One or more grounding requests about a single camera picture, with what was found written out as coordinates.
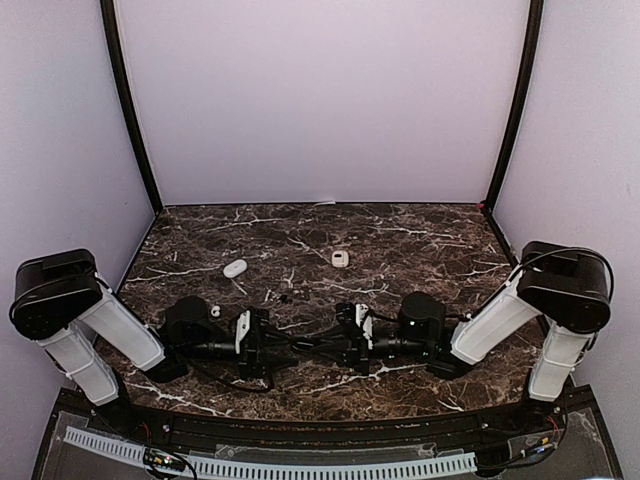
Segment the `beige gold-rimmed charging case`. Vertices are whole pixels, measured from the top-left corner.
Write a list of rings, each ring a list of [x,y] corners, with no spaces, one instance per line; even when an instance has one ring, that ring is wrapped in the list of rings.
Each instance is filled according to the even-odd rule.
[[[331,263],[335,268],[346,268],[350,263],[350,256],[347,251],[336,250],[331,255]]]

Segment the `black round charging case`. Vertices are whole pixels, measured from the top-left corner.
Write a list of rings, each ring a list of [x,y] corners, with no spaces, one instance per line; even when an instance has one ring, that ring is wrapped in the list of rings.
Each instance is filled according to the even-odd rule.
[[[314,347],[313,343],[296,340],[291,343],[291,349],[298,352],[309,352]]]

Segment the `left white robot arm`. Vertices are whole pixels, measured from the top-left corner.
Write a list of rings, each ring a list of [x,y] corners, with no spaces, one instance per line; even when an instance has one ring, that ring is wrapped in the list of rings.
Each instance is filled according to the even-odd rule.
[[[9,310],[16,331],[38,344],[93,405],[103,407],[103,421],[120,436],[134,435],[141,415],[124,400],[124,387],[88,339],[88,331],[154,383],[170,383],[206,362],[233,362],[240,379],[263,380],[263,389],[270,391],[274,373],[297,362],[269,353],[281,339],[268,330],[268,319],[267,311],[250,308],[236,316],[234,329],[226,332],[213,323],[202,298],[187,296],[170,306],[162,325],[153,328],[120,300],[86,249],[21,263]]]

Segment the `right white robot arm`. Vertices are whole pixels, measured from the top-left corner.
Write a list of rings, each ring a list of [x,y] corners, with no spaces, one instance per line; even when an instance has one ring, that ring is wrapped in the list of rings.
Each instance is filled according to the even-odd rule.
[[[528,243],[506,280],[474,312],[454,315],[433,296],[406,295],[392,330],[376,330],[381,314],[362,303],[339,303],[334,328],[294,342],[295,349],[329,358],[366,375],[373,359],[414,357],[433,375],[455,380],[468,374],[504,340],[532,320],[545,338],[528,375],[526,399],[510,413],[521,434],[549,416],[567,378],[611,319],[612,265],[600,253],[542,241]]]

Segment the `white oval charging case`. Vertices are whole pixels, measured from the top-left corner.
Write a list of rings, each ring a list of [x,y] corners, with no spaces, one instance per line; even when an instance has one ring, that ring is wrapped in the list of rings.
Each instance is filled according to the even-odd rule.
[[[225,278],[234,279],[243,274],[247,268],[248,263],[244,259],[237,259],[223,268],[223,275]]]

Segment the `black front table rail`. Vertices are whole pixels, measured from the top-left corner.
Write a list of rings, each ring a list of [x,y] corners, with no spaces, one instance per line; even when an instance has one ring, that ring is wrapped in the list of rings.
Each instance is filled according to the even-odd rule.
[[[383,447],[414,443],[477,446],[524,433],[510,423],[509,408],[426,417],[365,421],[275,421],[223,418],[136,406],[127,435],[161,446],[208,448],[217,444],[293,448]]]

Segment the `left black frame post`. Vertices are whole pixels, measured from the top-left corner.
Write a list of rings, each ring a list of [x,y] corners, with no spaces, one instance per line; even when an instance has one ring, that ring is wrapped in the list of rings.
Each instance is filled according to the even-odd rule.
[[[142,130],[129,84],[124,51],[118,28],[116,3],[112,0],[100,0],[99,4],[112,75],[125,127],[148,201],[154,215],[157,216],[163,211],[164,205],[152,172],[151,162],[144,144]]]

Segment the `black frame post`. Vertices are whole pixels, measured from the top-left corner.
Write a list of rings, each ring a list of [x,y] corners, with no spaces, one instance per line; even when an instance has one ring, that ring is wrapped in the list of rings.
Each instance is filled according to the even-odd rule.
[[[163,211],[164,205],[152,172],[151,162],[144,144],[142,130],[129,84],[124,51],[118,28],[116,3],[112,0],[100,0],[99,4],[112,75],[125,127],[148,201],[154,215],[157,216]]]
[[[489,183],[486,197],[483,201],[484,211],[487,215],[492,215],[495,210],[514,151],[533,73],[542,26],[543,11],[543,0],[531,0],[529,2],[523,48],[511,107],[495,168]]]

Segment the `right black frame post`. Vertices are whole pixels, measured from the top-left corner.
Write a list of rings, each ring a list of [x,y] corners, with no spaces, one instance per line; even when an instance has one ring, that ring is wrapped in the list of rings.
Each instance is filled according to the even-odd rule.
[[[492,215],[495,210],[514,151],[533,73],[542,26],[543,11],[543,0],[531,0],[529,2],[523,48],[511,107],[495,168],[489,183],[486,197],[483,201],[484,211],[487,215]]]

